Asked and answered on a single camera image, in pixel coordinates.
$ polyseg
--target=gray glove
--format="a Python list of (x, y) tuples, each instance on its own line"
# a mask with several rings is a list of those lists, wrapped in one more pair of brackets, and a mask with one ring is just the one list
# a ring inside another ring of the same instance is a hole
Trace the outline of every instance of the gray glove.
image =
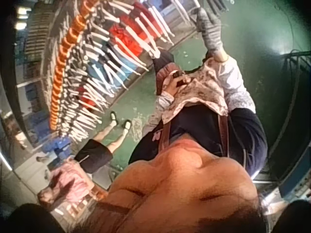
[(197, 8), (192, 13), (197, 15), (197, 30), (202, 32), (202, 38), (208, 51), (214, 53), (220, 50), (223, 47), (220, 14), (215, 15), (209, 8), (206, 10)]

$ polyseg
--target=hand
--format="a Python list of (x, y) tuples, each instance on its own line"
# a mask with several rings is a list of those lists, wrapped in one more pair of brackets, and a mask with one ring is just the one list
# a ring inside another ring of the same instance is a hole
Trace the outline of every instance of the hand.
[(202, 32), (204, 44), (212, 54), (223, 48), (221, 41), (220, 11), (213, 13), (210, 8), (196, 8), (192, 12), (197, 15), (197, 29)]
[(178, 78), (172, 77), (170, 83), (167, 85), (164, 91), (166, 91), (167, 93), (169, 93), (174, 97), (181, 87), (188, 85), (190, 82), (191, 79), (185, 75), (180, 76)]
[(72, 159), (72, 158), (66, 159), (66, 163), (73, 165), (73, 167), (74, 167), (76, 170), (82, 169), (81, 166), (80, 166), (80, 164), (79, 164), (77, 161), (75, 161), (74, 159)]

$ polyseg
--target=foot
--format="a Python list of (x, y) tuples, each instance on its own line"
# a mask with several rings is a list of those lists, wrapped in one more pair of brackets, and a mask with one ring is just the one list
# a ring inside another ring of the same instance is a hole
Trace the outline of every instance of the foot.
[(44, 156), (44, 157), (38, 156), (38, 157), (36, 157), (35, 159), (37, 160), (37, 162), (44, 163), (44, 162), (47, 161), (49, 158), (46, 157), (46, 156)]
[(123, 124), (123, 128), (124, 128), (123, 134), (127, 135), (131, 127), (132, 127), (132, 122), (130, 120), (126, 120)]
[(124, 129), (127, 129), (127, 130), (130, 130), (132, 127), (132, 122), (130, 120), (126, 120), (123, 124), (123, 128)]
[(110, 113), (110, 118), (111, 118), (111, 121), (112, 121), (112, 122), (115, 122), (115, 123), (116, 123), (116, 125), (119, 124), (119, 122), (117, 121), (117, 114), (116, 114), (114, 111), (112, 111), (112, 112)]

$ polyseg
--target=leg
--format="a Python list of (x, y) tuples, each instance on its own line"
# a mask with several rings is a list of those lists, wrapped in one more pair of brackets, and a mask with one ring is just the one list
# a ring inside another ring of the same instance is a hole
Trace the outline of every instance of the leg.
[(101, 143), (103, 139), (110, 133), (110, 131), (118, 124), (115, 112), (111, 112), (110, 116), (112, 120), (111, 123), (106, 128), (104, 128), (104, 130), (100, 131), (95, 135), (95, 137), (93, 137), (94, 141)]
[(117, 148), (119, 148), (122, 144), (122, 142), (124, 141), (125, 137), (126, 137), (127, 133), (122, 133), (118, 139), (112, 143), (110, 143), (107, 148), (110, 150), (111, 153), (113, 153)]
[(112, 143), (110, 143), (107, 148), (110, 150), (111, 153), (113, 153), (117, 148), (119, 148), (122, 144), (122, 142), (125, 140), (125, 137), (127, 136), (130, 128), (132, 126), (132, 122), (127, 120), (124, 124), (124, 130), (123, 133), (118, 137), (118, 139)]

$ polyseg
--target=woman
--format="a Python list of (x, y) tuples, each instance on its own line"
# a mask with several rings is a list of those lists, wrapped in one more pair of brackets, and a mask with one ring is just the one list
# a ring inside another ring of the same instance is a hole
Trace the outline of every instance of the woman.
[(131, 129), (131, 121), (126, 120), (123, 132), (118, 139), (109, 145), (102, 144), (103, 139), (119, 123), (116, 113), (111, 112), (111, 123), (93, 139), (90, 139), (76, 154), (74, 159), (67, 159), (59, 168), (51, 172), (49, 186), (38, 193), (41, 205), (54, 209), (63, 201), (78, 202), (94, 187), (91, 174), (107, 164), (113, 157), (113, 152), (119, 148)]

